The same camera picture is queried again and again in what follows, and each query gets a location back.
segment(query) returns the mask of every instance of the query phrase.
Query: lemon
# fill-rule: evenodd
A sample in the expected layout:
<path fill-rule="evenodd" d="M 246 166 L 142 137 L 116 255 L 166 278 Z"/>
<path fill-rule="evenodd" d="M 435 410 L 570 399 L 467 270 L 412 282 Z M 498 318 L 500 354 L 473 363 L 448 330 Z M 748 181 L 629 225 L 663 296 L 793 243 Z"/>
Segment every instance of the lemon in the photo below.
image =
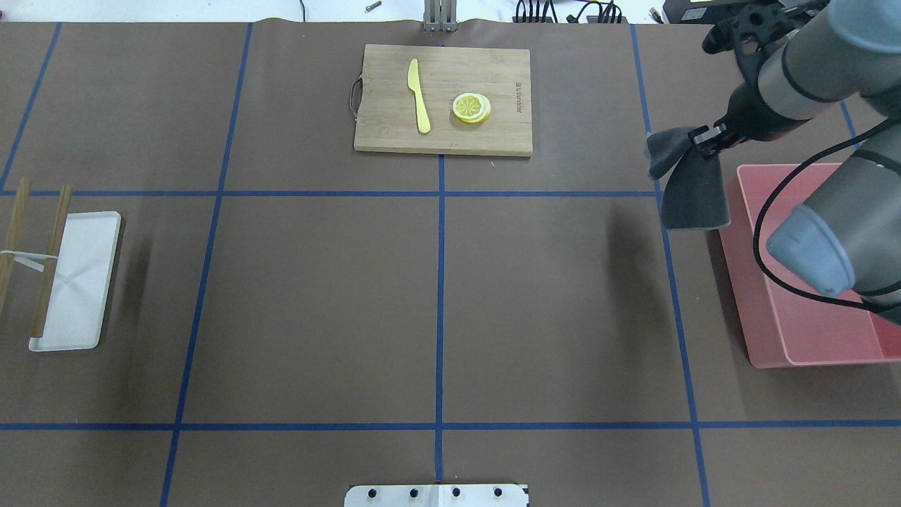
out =
<path fill-rule="evenodd" d="M 460 94 L 453 100 L 453 114 L 468 124 L 480 124 L 491 115 L 491 102 L 478 93 Z"/>

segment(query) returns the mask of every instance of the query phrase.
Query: pink plastic container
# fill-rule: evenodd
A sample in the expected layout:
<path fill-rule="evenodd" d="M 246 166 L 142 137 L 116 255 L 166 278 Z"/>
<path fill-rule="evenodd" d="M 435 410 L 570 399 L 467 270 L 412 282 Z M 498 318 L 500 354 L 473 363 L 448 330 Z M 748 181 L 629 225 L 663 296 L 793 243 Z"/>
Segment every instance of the pink plastic container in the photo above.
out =
<path fill-rule="evenodd" d="M 814 164 L 779 195 L 767 213 L 761 242 L 822 184 L 839 164 Z M 720 231 L 735 302 L 751 363 L 758 368 L 901 361 L 901 327 L 863 310 L 807 300 L 782 289 L 754 262 L 754 221 L 763 202 L 795 165 L 742 165 L 726 185 L 732 225 Z M 761 246 L 764 262 L 781 279 L 813 291 Z M 852 291 L 842 297 L 860 300 Z"/>

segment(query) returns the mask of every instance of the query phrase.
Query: wooden cutting board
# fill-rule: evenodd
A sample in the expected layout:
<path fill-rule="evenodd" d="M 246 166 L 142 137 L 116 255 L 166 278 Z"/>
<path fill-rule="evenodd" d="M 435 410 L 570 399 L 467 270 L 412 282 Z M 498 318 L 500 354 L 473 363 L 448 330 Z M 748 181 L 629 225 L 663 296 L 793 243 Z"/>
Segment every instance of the wooden cutting board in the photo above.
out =
<path fill-rule="evenodd" d="M 432 130 L 416 129 L 410 60 L 419 78 Z M 532 156 L 532 69 L 528 50 L 368 44 L 353 147 L 360 152 Z M 451 111 L 465 92 L 491 101 L 491 116 L 465 124 Z"/>

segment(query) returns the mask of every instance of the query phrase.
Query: knife handle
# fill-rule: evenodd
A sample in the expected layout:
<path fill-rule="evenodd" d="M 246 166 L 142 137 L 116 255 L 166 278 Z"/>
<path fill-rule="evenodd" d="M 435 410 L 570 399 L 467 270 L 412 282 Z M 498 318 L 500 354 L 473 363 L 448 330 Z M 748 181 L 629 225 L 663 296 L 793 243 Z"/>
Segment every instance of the knife handle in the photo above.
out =
<path fill-rule="evenodd" d="M 423 92 L 414 90 L 413 94 L 416 97 L 416 128 L 420 134 L 428 134 L 432 130 L 432 122 L 429 121 L 429 113 L 425 110 Z"/>

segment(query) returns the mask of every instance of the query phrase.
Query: knife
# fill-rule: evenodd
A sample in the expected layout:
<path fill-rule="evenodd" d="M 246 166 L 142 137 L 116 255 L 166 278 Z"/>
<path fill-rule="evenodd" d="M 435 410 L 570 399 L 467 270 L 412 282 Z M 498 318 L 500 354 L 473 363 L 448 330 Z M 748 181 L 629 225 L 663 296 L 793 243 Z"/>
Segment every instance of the knife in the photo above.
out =
<path fill-rule="evenodd" d="M 428 134 L 432 130 L 432 123 L 429 122 L 429 114 L 425 111 L 425 102 L 423 101 L 423 90 L 419 86 L 419 60 L 410 60 L 410 69 L 406 72 L 406 85 L 413 91 L 416 96 L 416 128 L 420 134 Z"/>

